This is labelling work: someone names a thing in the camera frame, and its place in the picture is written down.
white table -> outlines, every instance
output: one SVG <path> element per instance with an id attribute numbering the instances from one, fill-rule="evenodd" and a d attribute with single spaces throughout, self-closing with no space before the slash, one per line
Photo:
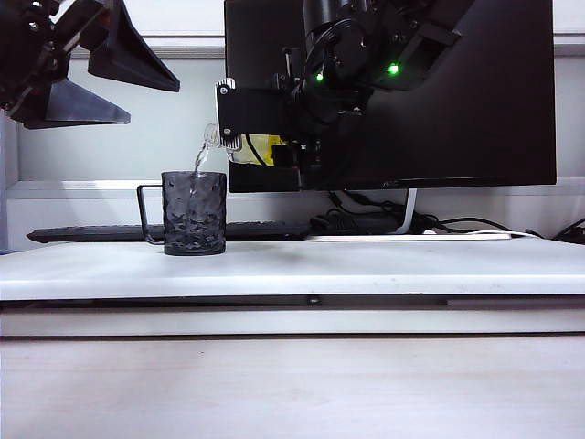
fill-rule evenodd
<path id="1" fill-rule="evenodd" d="M 512 309 L 499 306 L 501 297 L 517 294 L 585 294 L 583 262 L 585 247 L 528 238 L 477 242 L 240 242 L 229 243 L 223 255 L 187 258 L 166 256 L 161 248 L 145 243 L 67 244 L 0 258 L 0 299 L 212 300 L 253 295 L 363 294 L 365 305 L 362 309 L 316 306 L 245 310 L 187 309 L 180 304 L 175 308 L 104 310 L 88 305 L 53 309 L 50 313 L 16 309 L 4 311 L 1 329 L 5 336 L 585 331 L 583 306 L 571 303 L 535 309 L 527 306 L 530 301 L 526 300 Z M 367 306 L 367 295 L 382 294 L 443 294 L 448 299 L 441 309 Z M 484 294 L 480 301 L 483 306 L 470 302 L 469 294 Z"/>
<path id="2" fill-rule="evenodd" d="M 71 244 L 0 257 L 5 304 L 450 297 L 445 310 L 71 309 L 67 301 L 6 309 L 2 437 L 580 439 L 585 337 L 460 334 L 585 330 L 582 308 L 548 309 L 535 297 L 585 294 L 584 261 L 582 247 L 531 239 L 231 243 L 207 258 L 167 257 L 147 244 Z M 516 294 L 544 307 L 501 306 Z M 432 332 L 441 335 L 397 335 Z M 161 335 L 183 337 L 136 337 Z"/>

white shelf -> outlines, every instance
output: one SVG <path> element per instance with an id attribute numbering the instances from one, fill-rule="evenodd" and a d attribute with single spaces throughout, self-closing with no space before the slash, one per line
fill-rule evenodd
<path id="1" fill-rule="evenodd" d="M 146 243 L 0 258 L 0 300 L 286 294 L 585 294 L 585 247 L 477 242 L 230 242 L 176 258 Z"/>

dark glass cup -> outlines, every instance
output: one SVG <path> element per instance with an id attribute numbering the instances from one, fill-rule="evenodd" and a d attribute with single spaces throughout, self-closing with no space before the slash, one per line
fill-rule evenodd
<path id="1" fill-rule="evenodd" d="M 226 250 L 227 178 L 218 172 L 165 172 L 162 185 L 142 185 L 137 189 L 144 239 L 164 245 L 173 256 L 205 256 Z M 163 188 L 165 239 L 158 241 L 150 232 L 144 188 Z"/>

computer monitor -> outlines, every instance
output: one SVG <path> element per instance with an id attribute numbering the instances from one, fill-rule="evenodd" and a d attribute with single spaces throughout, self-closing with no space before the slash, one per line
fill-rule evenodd
<path id="1" fill-rule="evenodd" d="M 304 50 L 303 0 L 225 8 L 227 76 L 268 87 L 285 70 L 282 48 Z M 461 40 L 418 89 L 376 91 L 354 132 L 322 139 L 318 173 L 231 163 L 230 190 L 555 184 L 552 1 L 476 0 L 457 30 Z"/>

black cable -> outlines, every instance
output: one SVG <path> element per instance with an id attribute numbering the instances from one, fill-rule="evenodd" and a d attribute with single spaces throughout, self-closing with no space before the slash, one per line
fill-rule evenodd
<path id="1" fill-rule="evenodd" d="M 570 226 L 568 226 L 566 229 L 564 229 L 561 233 L 559 233 L 558 235 L 556 235 L 552 240 L 553 241 L 558 241 L 564 235 L 566 235 L 567 233 L 569 233 L 571 230 L 575 229 L 576 227 L 580 226 L 584 222 L 585 222 L 585 218 L 584 219 L 580 219 L 577 222 L 573 222 Z"/>
<path id="2" fill-rule="evenodd" d="M 456 218 L 456 219 L 447 219 L 445 221 L 441 221 L 440 224 L 445 226 L 447 224 L 455 224 L 458 222 L 479 222 L 482 224 L 487 224 L 488 226 L 495 227 L 496 229 L 503 230 L 503 231 L 511 231 L 506 226 L 502 224 L 498 224 L 497 222 L 490 221 L 489 219 L 482 219 L 482 218 Z"/>
<path id="3" fill-rule="evenodd" d="M 251 152 L 256 157 L 256 160 L 258 160 L 258 163 L 261 164 L 262 166 L 268 166 L 268 165 L 266 165 L 266 162 L 264 162 L 264 160 L 262 160 L 262 157 L 260 157 L 260 154 L 258 154 L 258 151 L 256 151 L 256 148 L 254 147 L 254 144 L 252 143 L 249 134 L 246 134 L 246 142 L 248 142 L 248 146 L 250 147 Z"/>
<path id="4" fill-rule="evenodd" d="M 352 201 L 354 201 L 356 204 L 359 204 L 362 206 L 373 206 L 373 207 L 381 208 L 384 212 L 394 216 L 395 220 L 402 220 L 404 217 L 404 212 L 406 209 L 406 207 L 404 205 L 393 203 L 392 201 L 389 201 L 389 200 L 381 201 L 381 202 L 373 201 L 372 199 L 370 199 L 368 196 L 366 196 L 364 194 L 350 192 L 348 190 L 344 190 L 343 193 L 345 195 L 347 195 L 349 198 L 351 198 Z M 342 206 L 343 203 L 342 203 L 341 199 L 333 192 L 330 192 L 330 194 L 333 194 L 335 196 L 334 204 L 337 206 L 338 209 L 341 209 L 342 211 L 344 211 L 345 213 L 348 213 L 350 215 L 361 215 L 359 213 L 355 213 L 355 212 L 352 212 L 351 210 L 345 209 Z M 412 228 L 414 230 L 418 230 L 418 231 L 437 229 L 437 230 L 442 230 L 442 231 L 445 231 L 448 233 L 472 233 L 474 231 L 477 231 L 477 230 L 468 230 L 468 229 L 454 229 L 451 227 L 447 227 L 449 224 L 456 224 L 456 223 L 460 223 L 460 222 L 477 222 L 477 223 L 492 226 L 492 227 L 499 229 L 499 230 L 502 230 L 502 231 L 511 231 L 506 226 L 503 226 L 502 224 L 498 224 L 497 222 L 494 222 L 494 221 L 490 221 L 489 219 L 469 217 L 469 218 L 447 219 L 445 221 L 441 221 L 435 215 L 420 214 L 416 211 L 414 212 L 414 215 L 413 215 Z M 579 223 L 574 224 L 572 227 L 576 227 L 576 225 L 579 225 L 582 222 L 585 222 L 585 219 Z M 537 233 L 535 233 L 533 231 L 530 231 L 530 233 L 539 236 Z"/>

